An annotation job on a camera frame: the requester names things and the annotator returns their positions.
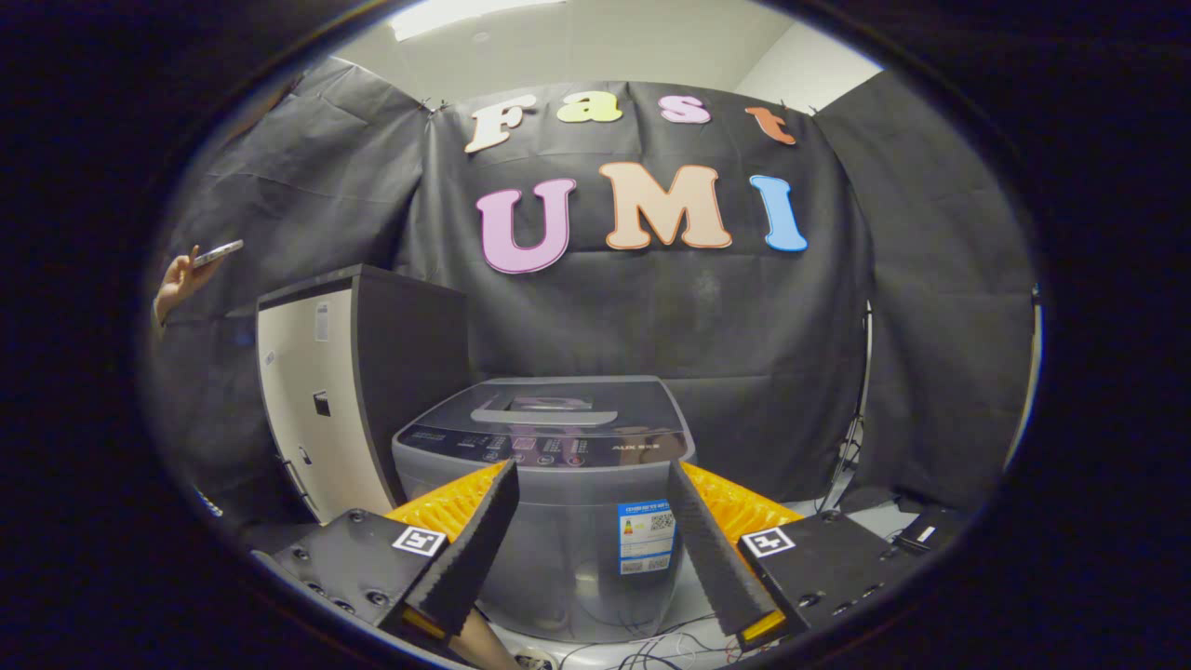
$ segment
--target pink letter u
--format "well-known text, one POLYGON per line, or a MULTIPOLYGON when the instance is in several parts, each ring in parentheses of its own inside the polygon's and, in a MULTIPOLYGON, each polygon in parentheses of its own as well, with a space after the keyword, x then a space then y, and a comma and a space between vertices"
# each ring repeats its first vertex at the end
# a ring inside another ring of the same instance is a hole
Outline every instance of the pink letter u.
POLYGON ((513 240, 513 205, 520 200, 520 190, 497 190, 476 200, 484 225, 484 259, 507 274, 537 271, 554 264, 570 239, 567 201, 574 188, 574 179, 551 179, 534 187, 545 209, 545 236, 537 246, 518 246, 513 240))

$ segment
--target hand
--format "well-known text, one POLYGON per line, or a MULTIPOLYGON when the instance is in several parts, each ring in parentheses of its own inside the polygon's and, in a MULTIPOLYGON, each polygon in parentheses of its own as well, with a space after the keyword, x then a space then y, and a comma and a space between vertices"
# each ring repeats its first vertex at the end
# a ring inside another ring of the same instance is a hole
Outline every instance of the hand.
POLYGON ((191 249, 191 255, 177 256, 169 263, 169 268, 166 270, 166 276, 161 280, 161 287, 157 288, 157 319, 164 323, 166 315, 182 300, 189 298, 195 290, 206 286, 207 281, 214 276, 216 270, 223 264, 227 256, 216 258, 214 261, 198 268, 192 269, 194 264, 194 257, 199 255, 199 245, 195 244, 191 249))

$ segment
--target smartphone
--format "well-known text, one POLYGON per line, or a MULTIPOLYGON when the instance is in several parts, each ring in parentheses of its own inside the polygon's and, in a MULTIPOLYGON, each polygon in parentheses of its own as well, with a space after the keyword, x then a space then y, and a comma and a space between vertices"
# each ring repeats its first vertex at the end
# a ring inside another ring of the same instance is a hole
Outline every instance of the smartphone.
POLYGON ((211 249, 210 251, 207 251, 205 253, 195 256, 194 257, 194 263, 192 263, 191 267, 192 268, 202 267, 202 265, 207 264, 208 262, 211 262, 211 261, 213 261, 216 258, 220 258, 220 257, 226 256, 227 253, 230 253, 232 251, 236 251, 236 250, 241 249, 243 245, 244 245, 244 240, 243 239, 236 239, 235 242, 229 242, 227 244, 224 244, 223 246, 216 246, 214 249, 211 249))

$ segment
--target letter m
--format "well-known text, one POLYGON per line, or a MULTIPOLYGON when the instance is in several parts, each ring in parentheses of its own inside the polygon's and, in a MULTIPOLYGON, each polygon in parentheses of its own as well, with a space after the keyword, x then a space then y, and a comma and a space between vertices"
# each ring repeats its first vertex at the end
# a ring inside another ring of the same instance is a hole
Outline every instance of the letter m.
POLYGON ((641 249, 649 245, 649 233, 641 227, 643 215, 657 238, 669 245, 686 215, 682 242, 691 246, 721 249, 732 243, 724 230, 716 203, 716 170, 704 165, 682 165, 669 190, 654 180, 641 163, 605 163, 599 173, 612 182, 616 228, 607 236, 613 249, 641 249))

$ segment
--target white cabinet door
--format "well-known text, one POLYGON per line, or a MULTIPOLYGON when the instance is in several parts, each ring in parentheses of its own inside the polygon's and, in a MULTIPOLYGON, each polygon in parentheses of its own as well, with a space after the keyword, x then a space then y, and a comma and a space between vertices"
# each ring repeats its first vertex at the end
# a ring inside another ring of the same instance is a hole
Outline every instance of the white cabinet door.
POLYGON ((269 426, 307 506, 322 524, 357 507, 392 512, 356 401, 351 289, 273 306, 257 318, 269 426))

